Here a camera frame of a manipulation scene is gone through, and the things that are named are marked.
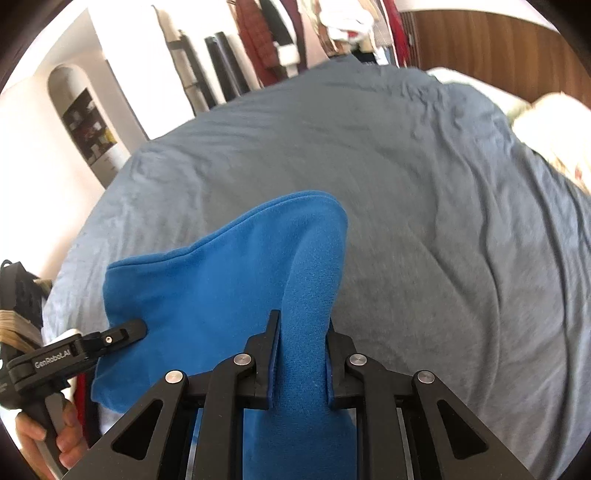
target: white pillow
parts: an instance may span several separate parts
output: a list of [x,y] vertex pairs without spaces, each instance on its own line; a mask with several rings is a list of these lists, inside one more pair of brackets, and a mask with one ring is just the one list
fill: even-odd
[[464,83],[466,85],[473,86],[476,90],[487,96],[493,103],[495,103],[509,118],[509,120],[513,120],[523,110],[526,110],[530,107],[528,102],[515,95],[501,90],[500,88],[493,87],[488,83],[476,80],[475,78],[472,78],[468,75],[464,75],[463,73],[456,72],[455,70],[446,69],[444,67],[436,67],[434,69],[428,70],[427,73],[429,75],[433,75],[441,83]]
[[591,192],[591,110],[549,93],[513,122],[515,135],[584,192]]

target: red garment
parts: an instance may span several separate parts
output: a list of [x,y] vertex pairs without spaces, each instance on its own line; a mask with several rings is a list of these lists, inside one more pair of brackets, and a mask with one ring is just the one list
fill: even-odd
[[383,0],[383,2],[386,13],[388,14],[390,30],[392,30],[398,63],[401,67],[405,67],[410,60],[410,49],[408,47],[406,32],[402,26],[402,17],[398,12],[398,8],[396,8],[396,5],[394,4],[394,0]]
[[82,425],[82,434],[88,439],[86,431],[86,374],[80,374],[76,377],[76,389],[74,390],[74,405],[78,411],[78,421]]
[[267,22],[254,0],[236,0],[236,23],[244,50],[261,83],[267,87],[279,82],[277,74],[267,68],[267,65],[279,65],[277,50]]
[[297,8],[297,0],[281,0],[283,7],[290,16],[291,23],[294,25],[297,50],[300,53],[300,63],[297,66],[298,72],[308,69],[306,58],[306,42],[304,41],[304,24],[301,21],[300,11]]

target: beige strap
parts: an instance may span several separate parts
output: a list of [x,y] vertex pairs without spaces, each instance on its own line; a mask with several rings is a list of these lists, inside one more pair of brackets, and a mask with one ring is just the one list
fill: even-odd
[[10,345],[23,353],[31,353],[35,350],[35,347],[10,330],[0,330],[0,342]]
[[34,282],[41,287],[43,293],[49,296],[51,289],[53,288],[53,280],[49,278],[38,278]]
[[21,351],[25,350],[13,345],[15,338],[24,338],[35,344],[37,346],[36,348],[43,345],[41,331],[26,318],[13,310],[0,310],[0,341],[3,341],[3,337],[6,339],[13,339],[10,342],[6,341],[6,343]]

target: black strap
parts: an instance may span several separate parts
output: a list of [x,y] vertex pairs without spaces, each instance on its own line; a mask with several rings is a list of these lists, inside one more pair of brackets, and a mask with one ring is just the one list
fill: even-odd
[[293,39],[287,27],[283,23],[280,13],[275,8],[271,0],[261,0],[261,11],[273,38],[279,45],[289,45],[293,43]]

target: white garment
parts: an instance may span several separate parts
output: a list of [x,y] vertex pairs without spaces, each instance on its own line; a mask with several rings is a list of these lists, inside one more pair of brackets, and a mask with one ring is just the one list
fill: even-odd
[[378,65],[380,65],[380,66],[390,65],[390,62],[388,61],[384,47],[376,48],[374,51],[374,57],[375,57],[375,61]]
[[320,22],[327,27],[332,40],[341,40],[345,34],[348,38],[347,32],[351,31],[357,36],[348,41],[357,43],[372,31],[374,17],[357,0],[319,0],[319,4]]
[[300,62],[300,52],[297,50],[297,46],[293,43],[289,45],[279,45],[274,42],[275,48],[277,49],[277,56],[279,57],[279,64],[285,67],[288,77],[294,77],[297,75],[297,65]]

